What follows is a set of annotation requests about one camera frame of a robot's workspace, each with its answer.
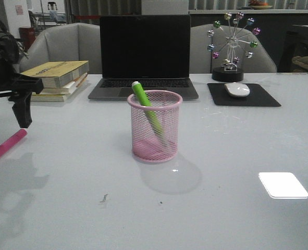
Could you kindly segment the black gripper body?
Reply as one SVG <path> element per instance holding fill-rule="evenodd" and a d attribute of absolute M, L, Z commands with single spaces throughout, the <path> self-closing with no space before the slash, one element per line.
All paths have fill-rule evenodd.
<path fill-rule="evenodd" d="M 9 97 L 14 103 L 29 103 L 32 92 L 39 94 L 43 88 L 40 78 L 0 72 L 0 98 Z"/>

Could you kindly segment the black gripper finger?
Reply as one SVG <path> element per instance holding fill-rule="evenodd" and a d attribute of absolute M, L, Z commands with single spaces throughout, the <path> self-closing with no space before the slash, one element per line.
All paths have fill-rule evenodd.
<path fill-rule="evenodd" d="M 14 102 L 12 109 L 21 128 L 28 128 L 32 123 L 30 109 L 31 96 L 32 92 L 19 92 L 8 99 Z"/>

